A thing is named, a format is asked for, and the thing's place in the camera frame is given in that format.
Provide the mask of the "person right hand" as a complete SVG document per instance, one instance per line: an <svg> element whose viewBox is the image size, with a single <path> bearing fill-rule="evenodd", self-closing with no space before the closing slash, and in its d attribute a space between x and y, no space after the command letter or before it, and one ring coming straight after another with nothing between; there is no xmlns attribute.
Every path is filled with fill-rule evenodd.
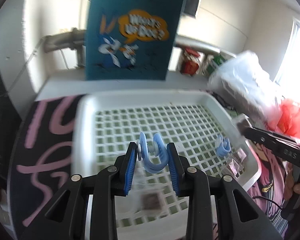
<svg viewBox="0 0 300 240"><path fill-rule="evenodd" d="M300 195L300 183L294 183L293 174L292 171L290 171L285 180L285 189L283 193L284 200L289 200L293 193Z"/></svg>

